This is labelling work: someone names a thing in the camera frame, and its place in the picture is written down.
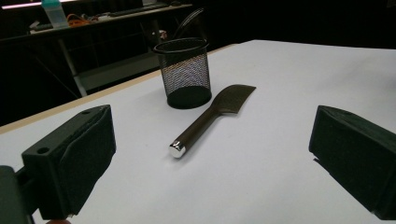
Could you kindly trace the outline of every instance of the table surface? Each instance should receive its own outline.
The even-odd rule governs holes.
[[[0,129],[0,164],[81,110],[111,105],[117,153],[78,223],[381,223],[308,151],[318,105],[396,131],[396,50],[254,40],[208,56],[212,93],[257,87],[181,160],[168,146],[210,103],[166,104],[160,72]],[[45,223],[35,213],[37,223]]]

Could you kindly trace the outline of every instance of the bottle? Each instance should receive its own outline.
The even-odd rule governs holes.
[[[59,0],[42,0],[41,6],[47,13],[49,21],[54,29],[69,27],[64,9]]]

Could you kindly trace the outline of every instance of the black spatula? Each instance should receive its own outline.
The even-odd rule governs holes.
[[[212,122],[225,113],[237,114],[256,87],[232,85],[222,90],[212,105],[184,131],[169,147],[171,155],[180,158],[205,132]]]

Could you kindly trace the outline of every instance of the pencil holder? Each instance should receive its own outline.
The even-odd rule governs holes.
[[[207,45],[205,39],[191,37],[163,42],[154,47],[163,75],[167,103],[173,108],[195,108],[211,99]]]

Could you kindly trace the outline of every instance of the black plastic block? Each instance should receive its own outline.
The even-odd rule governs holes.
[[[77,215],[116,151],[111,108],[82,111],[22,153],[44,219]]]
[[[26,216],[26,208],[17,177],[9,166],[0,166],[0,207],[0,223],[31,223],[29,216]]]
[[[395,133],[350,112],[320,105],[309,151],[370,212],[380,219],[396,219]]]

